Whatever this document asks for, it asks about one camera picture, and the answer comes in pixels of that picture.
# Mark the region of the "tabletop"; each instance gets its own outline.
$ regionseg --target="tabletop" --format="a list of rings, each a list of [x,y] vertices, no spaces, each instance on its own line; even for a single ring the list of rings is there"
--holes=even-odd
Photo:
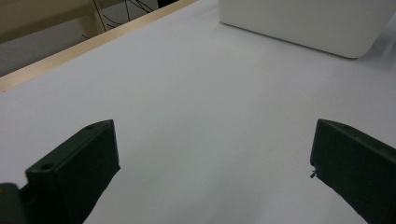
[[[349,60],[200,0],[0,93],[0,181],[114,119],[121,170],[85,223],[365,223],[309,156],[318,119],[396,146],[395,25]]]

